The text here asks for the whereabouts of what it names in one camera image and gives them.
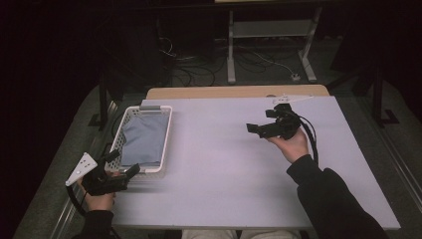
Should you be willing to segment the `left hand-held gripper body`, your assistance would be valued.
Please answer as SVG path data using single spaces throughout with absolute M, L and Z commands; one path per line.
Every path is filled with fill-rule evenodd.
M 113 176 L 105 170 L 104 157 L 94 160 L 87 152 L 84 152 L 80 161 L 65 181 L 67 187 L 82 180 L 82 186 L 92 196 L 114 193 L 127 189 L 129 179 L 126 174 Z

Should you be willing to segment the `light blue knit garment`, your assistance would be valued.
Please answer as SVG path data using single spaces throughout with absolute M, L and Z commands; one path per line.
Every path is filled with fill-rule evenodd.
M 123 165 L 159 166 L 167 133 L 168 117 L 141 115 L 132 118 L 123 128 Z

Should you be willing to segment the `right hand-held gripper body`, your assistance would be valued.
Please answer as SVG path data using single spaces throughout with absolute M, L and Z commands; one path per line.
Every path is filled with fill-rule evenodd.
M 276 110 L 279 116 L 274 122 L 259 125 L 261 128 L 260 138 L 280 136 L 283 139 L 292 138 L 302 126 L 310 138 L 314 138 L 314 127 L 304 117 L 293 111 L 291 103 L 309 100 L 310 97 L 299 95 L 284 95 L 273 99 L 275 105 L 270 110 Z

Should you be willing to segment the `person's right hand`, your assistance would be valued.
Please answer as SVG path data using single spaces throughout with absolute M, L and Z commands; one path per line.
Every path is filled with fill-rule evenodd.
M 268 142 L 273 143 L 290 163 L 294 163 L 302 156 L 310 153 L 307 136 L 300 128 L 290 139 L 270 137 Z

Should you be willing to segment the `grey metal stand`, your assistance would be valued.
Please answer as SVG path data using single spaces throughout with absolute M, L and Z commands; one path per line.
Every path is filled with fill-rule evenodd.
M 226 61 L 228 84 L 234 85 L 236 83 L 234 40 L 266 37 L 305 37 L 306 43 L 298 50 L 298 56 L 308 81 L 314 83 L 317 80 L 317 76 L 308 59 L 308 55 L 321 12 L 322 8 L 316 7 L 314 15 L 310 19 L 237 22 L 234 20 L 234 12 L 230 11 L 228 22 L 228 55 Z

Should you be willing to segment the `black floor stand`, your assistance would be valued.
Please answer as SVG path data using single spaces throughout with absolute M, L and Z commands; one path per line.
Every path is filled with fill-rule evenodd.
M 379 127 L 384 128 L 387 124 L 399 123 L 392 110 L 385 110 L 382 107 L 383 77 L 377 64 L 373 62 L 363 63 L 325 87 L 332 92 L 335 88 L 350 80 L 355 80 L 351 87 L 351 92 L 355 96 L 363 97 L 369 90 L 372 90 L 371 116 Z
M 100 112 L 93 115 L 89 126 L 97 126 L 103 130 L 108 121 L 108 107 L 112 102 L 122 100 L 125 84 L 122 78 L 112 73 L 102 73 L 99 77 L 99 105 Z

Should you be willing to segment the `white perforated plastic basket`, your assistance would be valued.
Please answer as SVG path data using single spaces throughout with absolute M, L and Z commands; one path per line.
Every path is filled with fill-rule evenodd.
M 117 157 L 111 163 L 105 164 L 105 169 L 108 171 L 126 172 L 132 165 L 123 165 L 122 159 L 122 147 L 125 143 L 125 137 L 122 132 L 122 128 L 134 117 L 141 115 L 165 115 L 168 117 L 167 133 L 164 140 L 164 147 L 161 157 L 161 163 L 159 166 L 139 166 L 140 172 L 134 177 L 134 180 L 140 181 L 142 178 L 160 178 L 165 174 L 166 167 L 166 150 L 167 142 L 170 134 L 171 121 L 172 121 L 172 107 L 171 106 L 133 106 L 128 107 L 122 115 L 118 129 L 115 132 L 112 145 L 109 151 L 115 149 L 119 150 L 119 157 Z

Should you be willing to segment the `person's left hand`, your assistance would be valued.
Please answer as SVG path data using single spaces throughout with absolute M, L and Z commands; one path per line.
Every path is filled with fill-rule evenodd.
M 82 190 L 85 201 L 88 205 L 90 211 L 111 211 L 114 205 L 115 194 L 114 193 L 107 193 L 104 195 L 92 196 L 85 188 L 82 186 L 82 183 L 79 181 L 78 186 Z

